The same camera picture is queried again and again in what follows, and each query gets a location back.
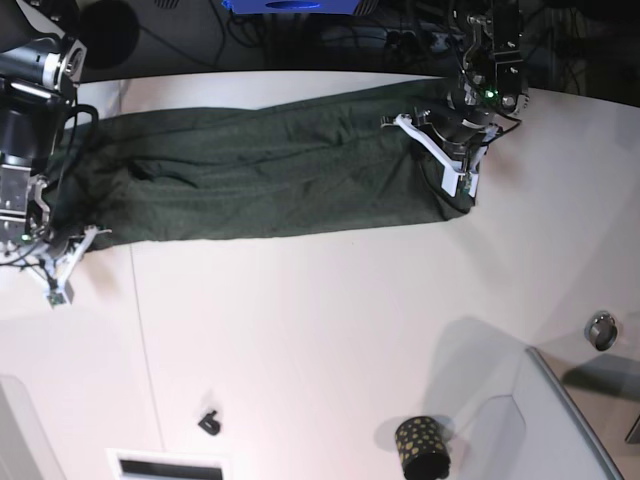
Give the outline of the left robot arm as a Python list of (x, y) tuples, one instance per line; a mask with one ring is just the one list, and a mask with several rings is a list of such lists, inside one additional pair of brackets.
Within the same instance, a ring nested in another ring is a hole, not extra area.
[(443, 54), (457, 75), (446, 80), (443, 98), (381, 123), (415, 132), (443, 166), (471, 175), (491, 143), (521, 125), (523, 21), (517, 1), (442, 1), (440, 11)]

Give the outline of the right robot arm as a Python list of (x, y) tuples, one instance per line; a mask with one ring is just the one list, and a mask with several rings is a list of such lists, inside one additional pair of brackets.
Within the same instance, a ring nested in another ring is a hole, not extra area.
[(102, 229), (56, 223), (65, 175), (82, 158), (68, 122), (97, 110), (78, 101), (87, 48), (75, 1), (1, 4), (1, 265), (30, 271), (51, 306), (74, 298), (71, 274)]

